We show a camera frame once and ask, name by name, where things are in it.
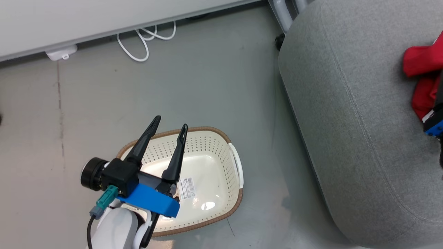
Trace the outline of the white power adapter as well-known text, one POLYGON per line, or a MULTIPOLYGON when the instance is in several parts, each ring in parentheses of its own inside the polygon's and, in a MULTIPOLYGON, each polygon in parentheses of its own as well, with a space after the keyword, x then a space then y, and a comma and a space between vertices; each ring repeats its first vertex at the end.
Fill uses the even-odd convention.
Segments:
POLYGON ((45 53, 51 61, 68 60, 72 54, 77 52, 78 46, 76 44, 49 49, 45 53))

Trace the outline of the wide white partition panel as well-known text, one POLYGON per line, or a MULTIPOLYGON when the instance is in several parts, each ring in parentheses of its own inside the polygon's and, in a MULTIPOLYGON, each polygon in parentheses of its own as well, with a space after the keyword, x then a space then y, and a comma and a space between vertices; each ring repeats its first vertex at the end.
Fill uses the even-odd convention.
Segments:
POLYGON ((0 62, 261 0, 0 0, 0 62))

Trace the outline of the red and white garment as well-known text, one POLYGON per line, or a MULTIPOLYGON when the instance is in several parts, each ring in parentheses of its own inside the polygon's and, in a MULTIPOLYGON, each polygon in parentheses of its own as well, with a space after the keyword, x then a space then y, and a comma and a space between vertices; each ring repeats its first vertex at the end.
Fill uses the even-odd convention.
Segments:
POLYGON ((415 46, 405 50, 403 72, 407 77, 443 70, 443 31, 430 46, 415 46))

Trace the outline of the cream perforated laundry basket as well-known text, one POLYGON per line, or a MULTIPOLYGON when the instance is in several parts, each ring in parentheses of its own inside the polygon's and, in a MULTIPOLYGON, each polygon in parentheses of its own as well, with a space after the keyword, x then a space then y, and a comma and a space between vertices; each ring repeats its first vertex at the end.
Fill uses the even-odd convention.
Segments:
POLYGON ((160 216, 153 237, 196 230, 231 216, 243 198, 243 169, 228 136, 213 127, 189 128, 179 179, 193 178, 196 197, 179 199, 176 218, 160 216))

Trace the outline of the white barcode sticker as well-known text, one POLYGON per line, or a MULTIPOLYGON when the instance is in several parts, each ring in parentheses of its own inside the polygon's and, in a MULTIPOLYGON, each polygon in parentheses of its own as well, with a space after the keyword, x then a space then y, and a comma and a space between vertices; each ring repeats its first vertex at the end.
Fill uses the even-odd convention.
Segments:
POLYGON ((181 200, 193 199, 196 197, 196 191, 193 178, 183 178, 179 180, 179 197, 181 200))

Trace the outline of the plain red garment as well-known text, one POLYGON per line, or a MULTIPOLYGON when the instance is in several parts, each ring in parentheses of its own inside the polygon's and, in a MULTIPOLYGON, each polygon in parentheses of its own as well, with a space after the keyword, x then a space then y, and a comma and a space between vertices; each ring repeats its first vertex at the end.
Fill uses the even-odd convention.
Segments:
POLYGON ((419 120, 423 120, 434 108, 440 80, 440 73, 426 74, 419 78, 412 97, 412 109, 419 120))

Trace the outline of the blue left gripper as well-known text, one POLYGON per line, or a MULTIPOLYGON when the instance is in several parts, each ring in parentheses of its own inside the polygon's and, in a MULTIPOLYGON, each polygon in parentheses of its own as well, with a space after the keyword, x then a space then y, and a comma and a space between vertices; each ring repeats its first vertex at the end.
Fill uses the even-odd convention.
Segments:
MULTIPOLYGON (((138 167, 142 167, 142 159, 150 139, 156 134, 161 122, 161 116, 157 115, 149 124, 147 129, 139 137, 131 151, 127 154, 125 162, 129 162, 138 167)), ((152 213, 161 214, 170 218, 176 218, 179 212, 179 201, 174 199, 179 177, 182 169, 184 149, 186 146, 188 125, 183 124, 176 140, 176 148, 168 165, 162 173, 162 177, 139 172, 139 184, 129 197, 117 197, 122 202, 126 202, 140 209, 145 209, 152 213)))

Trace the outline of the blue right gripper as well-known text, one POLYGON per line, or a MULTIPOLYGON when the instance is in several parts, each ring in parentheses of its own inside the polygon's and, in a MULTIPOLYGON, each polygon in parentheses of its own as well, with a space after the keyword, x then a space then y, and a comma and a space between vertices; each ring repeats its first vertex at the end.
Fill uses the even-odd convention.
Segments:
POLYGON ((431 137, 443 137, 443 71, 440 73, 434 103, 438 104, 425 116, 423 132, 431 137))

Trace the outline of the grey partition foot beside sofa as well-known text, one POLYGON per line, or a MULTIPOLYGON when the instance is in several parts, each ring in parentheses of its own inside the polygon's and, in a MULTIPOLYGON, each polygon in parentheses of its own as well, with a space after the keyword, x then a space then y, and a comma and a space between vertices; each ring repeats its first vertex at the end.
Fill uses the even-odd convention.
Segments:
POLYGON ((282 33, 275 38, 275 47, 280 51, 284 39, 286 38, 286 33, 293 22, 293 17, 291 15, 291 7, 293 6, 291 0, 268 0, 268 2, 280 28, 282 29, 282 33))

